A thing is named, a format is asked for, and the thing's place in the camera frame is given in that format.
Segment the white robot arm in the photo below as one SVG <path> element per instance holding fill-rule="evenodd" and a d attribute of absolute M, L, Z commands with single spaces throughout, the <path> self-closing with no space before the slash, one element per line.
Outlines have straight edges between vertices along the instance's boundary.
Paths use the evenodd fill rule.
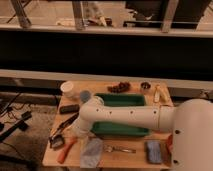
<path fill-rule="evenodd" d="M 172 171 L 213 171 L 213 103 L 191 99 L 178 107 L 109 107 L 92 97 L 80 107 L 72 130 L 86 136 L 95 122 L 114 122 L 171 133 Z"/>

